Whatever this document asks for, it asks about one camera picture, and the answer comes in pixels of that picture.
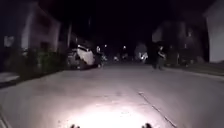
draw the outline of dark sky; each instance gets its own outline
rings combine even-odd
[[[43,0],[41,6],[84,38],[106,41],[150,41],[152,31],[166,19],[185,12],[202,13],[213,0]]]

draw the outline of road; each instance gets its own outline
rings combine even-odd
[[[143,65],[62,71],[0,90],[12,128],[223,128],[224,81]]]

